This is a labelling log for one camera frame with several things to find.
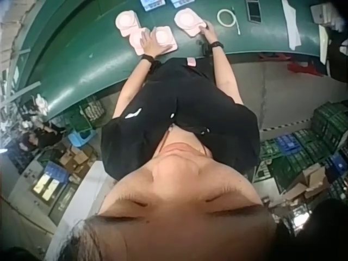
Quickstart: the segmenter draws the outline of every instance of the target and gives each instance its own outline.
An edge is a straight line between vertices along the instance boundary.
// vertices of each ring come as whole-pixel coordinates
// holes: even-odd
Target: blue container
[[[300,152],[302,150],[300,143],[291,134],[277,137],[276,142],[282,154],[285,156]]]
[[[339,176],[342,176],[348,171],[347,162],[338,152],[330,157],[330,161]]]
[[[150,11],[162,5],[165,5],[165,0],[140,0],[145,11]]]
[[[90,139],[92,139],[95,135],[97,135],[97,132],[94,129],[87,130],[86,132],[82,133],[73,130],[67,137],[72,145],[80,148],[90,141]]]
[[[58,180],[60,183],[68,183],[69,181],[68,171],[52,161],[48,162],[45,168],[45,174]]]

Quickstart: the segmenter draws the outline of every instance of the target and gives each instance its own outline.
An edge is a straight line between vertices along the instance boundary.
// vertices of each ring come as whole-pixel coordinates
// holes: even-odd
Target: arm
[[[144,49],[144,53],[153,57],[154,59],[171,48],[170,45],[159,45],[156,39],[156,27],[152,30],[151,33],[149,30],[145,30],[141,33],[140,44]],[[113,118],[120,117],[131,100],[139,92],[150,67],[151,63],[148,60],[142,59],[138,63],[134,71],[130,74],[119,95]]]
[[[45,126],[42,122],[35,121],[34,124],[35,124],[38,128],[43,129],[44,131],[53,132],[55,135],[57,135],[57,132],[56,132],[54,129]]]
[[[218,37],[215,34],[213,25],[208,21],[206,21],[206,23],[208,27],[201,27],[200,29],[208,42],[212,44],[213,42],[218,41]],[[233,98],[235,103],[243,104],[232,67],[221,47],[213,48],[213,60],[216,86],[227,96]]]
[[[122,112],[138,93],[150,67],[151,63],[148,60],[140,60],[121,90],[113,118],[120,117]]]

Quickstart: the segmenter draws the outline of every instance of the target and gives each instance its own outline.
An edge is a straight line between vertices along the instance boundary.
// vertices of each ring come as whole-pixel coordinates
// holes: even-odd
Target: red object
[[[308,74],[322,77],[322,74],[316,71],[316,68],[314,67],[312,63],[308,63],[307,66],[302,66],[292,62],[291,64],[288,64],[288,70],[295,73],[308,73]]]

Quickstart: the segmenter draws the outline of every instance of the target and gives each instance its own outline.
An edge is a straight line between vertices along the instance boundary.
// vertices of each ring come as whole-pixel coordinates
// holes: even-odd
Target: white paper
[[[296,25],[296,10],[289,5],[288,0],[282,0],[282,4],[287,22],[289,47],[294,51],[297,46],[301,45],[300,33]]]

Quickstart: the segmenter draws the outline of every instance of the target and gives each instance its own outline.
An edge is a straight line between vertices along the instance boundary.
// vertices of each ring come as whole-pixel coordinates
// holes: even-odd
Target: green workbench
[[[312,21],[308,2],[289,0],[290,5],[296,9],[302,42],[295,51],[288,45],[281,0],[259,2],[261,24],[248,21],[245,0],[196,0],[180,9],[192,8],[200,17],[209,20],[215,26],[227,54],[282,52],[319,56],[319,29]],[[225,28],[216,19],[220,9],[230,9],[231,6],[235,9],[241,35],[237,34],[236,26]],[[125,10],[134,10],[142,27],[171,27],[178,50],[164,55],[162,60],[172,57],[201,57],[200,42],[203,38],[200,35],[189,38],[174,23],[174,16],[180,9],[175,9],[170,1],[150,12],[144,11],[140,0],[127,0],[117,5],[65,46],[42,72],[41,86],[29,94],[41,94],[49,104],[48,118],[53,118],[76,102],[125,80],[139,61],[128,38],[123,38],[115,27],[117,15]],[[226,23],[232,20],[227,14],[221,17]]]

